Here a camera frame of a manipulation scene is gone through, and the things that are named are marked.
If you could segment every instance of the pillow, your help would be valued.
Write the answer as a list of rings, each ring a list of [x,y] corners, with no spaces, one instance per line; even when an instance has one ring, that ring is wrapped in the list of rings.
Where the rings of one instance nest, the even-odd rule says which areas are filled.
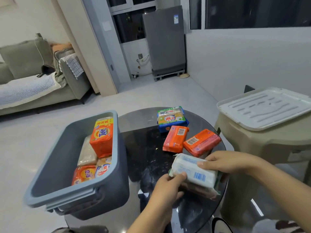
[[[0,84],[6,84],[14,80],[13,74],[6,63],[0,62]]]
[[[0,48],[0,54],[15,79],[40,74],[42,65],[53,66],[53,54],[43,38]]]

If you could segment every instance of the round table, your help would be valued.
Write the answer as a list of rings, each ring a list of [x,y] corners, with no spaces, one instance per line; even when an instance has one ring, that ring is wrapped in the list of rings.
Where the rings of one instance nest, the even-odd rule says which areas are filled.
[[[141,211],[145,208],[156,181],[171,168],[174,157],[162,151],[167,133],[157,128],[157,111],[166,107],[141,109],[118,118],[119,129],[127,150],[127,167],[130,197],[125,205],[97,217],[82,221],[72,215],[66,215],[68,226],[77,232],[119,232],[125,233]],[[185,111],[189,120],[187,138],[203,129],[216,133],[215,129],[200,116]],[[225,150],[221,141],[212,152]],[[219,185],[220,195],[209,200],[192,192],[185,195],[173,206],[171,223],[165,232],[194,233],[199,231],[216,211],[225,192],[226,183]]]

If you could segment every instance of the blue soap package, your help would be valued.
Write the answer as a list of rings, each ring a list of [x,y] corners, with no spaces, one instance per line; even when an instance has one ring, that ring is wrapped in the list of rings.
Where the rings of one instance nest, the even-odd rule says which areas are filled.
[[[159,110],[157,113],[159,131],[168,132],[171,126],[187,127],[189,121],[184,116],[184,110],[181,106]]]

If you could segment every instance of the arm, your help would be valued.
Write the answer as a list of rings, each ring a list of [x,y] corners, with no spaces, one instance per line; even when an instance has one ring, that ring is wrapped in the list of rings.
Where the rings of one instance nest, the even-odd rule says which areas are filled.
[[[267,161],[250,154],[217,151],[200,162],[204,169],[226,173],[245,172],[267,188],[281,208],[305,232],[311,232],[311,187],[303,184]]]
[[[168,174],[162,176],[155,185],[147,206],[126,232],[162,233],[172,218],[173,203],[184,194],[178,192],[178,188],[186,178],[186,173],[173,179]]]

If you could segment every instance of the plastic stool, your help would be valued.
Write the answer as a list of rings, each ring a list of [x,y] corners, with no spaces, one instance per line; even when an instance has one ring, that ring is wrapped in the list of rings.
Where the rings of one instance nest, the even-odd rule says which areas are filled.
[[[259,156],[271,164],[288,163],[290,153],[311,149],[311,113],[262,131],[244,129],[220,113],[215,129],[218,133],[223,133],[235,151]],[[243,213],[258,187],[259,183],[250,176],[231,175],[220,210],[222,217],[230,225],[243,225]]]

